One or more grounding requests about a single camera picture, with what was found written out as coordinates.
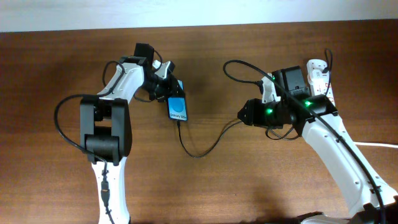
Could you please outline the blue Galaxy smartphone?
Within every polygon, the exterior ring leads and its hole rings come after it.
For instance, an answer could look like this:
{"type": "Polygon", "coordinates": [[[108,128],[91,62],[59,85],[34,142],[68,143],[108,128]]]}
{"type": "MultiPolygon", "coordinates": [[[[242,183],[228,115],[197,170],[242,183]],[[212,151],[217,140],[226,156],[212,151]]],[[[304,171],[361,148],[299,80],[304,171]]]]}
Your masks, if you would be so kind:
{"type": "Polygon", "coordinates": [[[168,116],[177,121],[187,121],[187,105],[185,97],[170,97],[167,99],[168,116]]]}

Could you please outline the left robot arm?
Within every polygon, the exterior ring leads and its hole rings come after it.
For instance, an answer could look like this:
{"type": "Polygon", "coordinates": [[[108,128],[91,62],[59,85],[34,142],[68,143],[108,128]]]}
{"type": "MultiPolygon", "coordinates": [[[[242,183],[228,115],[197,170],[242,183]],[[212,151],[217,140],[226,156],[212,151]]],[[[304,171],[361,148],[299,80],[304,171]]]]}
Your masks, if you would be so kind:
{"type": "Polygon", "coordinates": [[[145,43],[133,55],[117,61],[116,73],[97,96],[80,101],[80,145],[90,153],[99,197],[100,223],[130,223],[126,203],[125,166],[132,149],[129,103],[143,88],[150,100],[177,103],[185,109],[182,82],[173,75],[174,63],[154,60],[155,49],[145,43]]]}

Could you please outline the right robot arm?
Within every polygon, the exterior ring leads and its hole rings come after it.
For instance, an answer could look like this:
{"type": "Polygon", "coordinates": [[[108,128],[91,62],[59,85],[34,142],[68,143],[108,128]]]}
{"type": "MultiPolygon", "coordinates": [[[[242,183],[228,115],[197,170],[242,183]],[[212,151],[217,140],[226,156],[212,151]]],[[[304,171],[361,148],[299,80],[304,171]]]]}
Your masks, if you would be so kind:
{"type": "Polygon", "coordinates": [[[238,112],[244,124],[267,131],[292,125],[339,187],[350,223],[397,223],[397,191],[363,156],[330,99],[309,92],[300,67],[267,73],[256,84],[262,98],[247,100],[238,112]]]}

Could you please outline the white charger plug adapter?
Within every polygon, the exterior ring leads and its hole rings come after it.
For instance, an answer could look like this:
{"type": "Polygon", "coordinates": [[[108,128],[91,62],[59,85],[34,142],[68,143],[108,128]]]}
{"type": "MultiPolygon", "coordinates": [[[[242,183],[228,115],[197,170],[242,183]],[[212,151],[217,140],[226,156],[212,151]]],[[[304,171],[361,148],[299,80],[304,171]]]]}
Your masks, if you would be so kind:
{"type": "Polygon", "coordinates": [[[328,83],[329,76],[329,72],[323,73],[322,70],[315,69],[308,73],[308,83],[310,85],[320,85],[321,83],[328,83]]]}

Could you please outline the white power strip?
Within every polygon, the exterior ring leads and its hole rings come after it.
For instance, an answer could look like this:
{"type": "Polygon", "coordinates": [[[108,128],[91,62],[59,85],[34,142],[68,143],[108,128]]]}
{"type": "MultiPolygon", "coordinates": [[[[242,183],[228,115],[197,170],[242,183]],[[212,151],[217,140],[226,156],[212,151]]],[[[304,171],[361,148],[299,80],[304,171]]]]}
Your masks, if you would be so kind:
{"type": "Polygon", "coordinates": [[[324,60],[311,59],[307,62],[307,79],[310,85],[312,96],[326,95],[328,99],[335,105],[333,90],[329,83],[330,72],[324,72],[327,64],[324,60]]]}

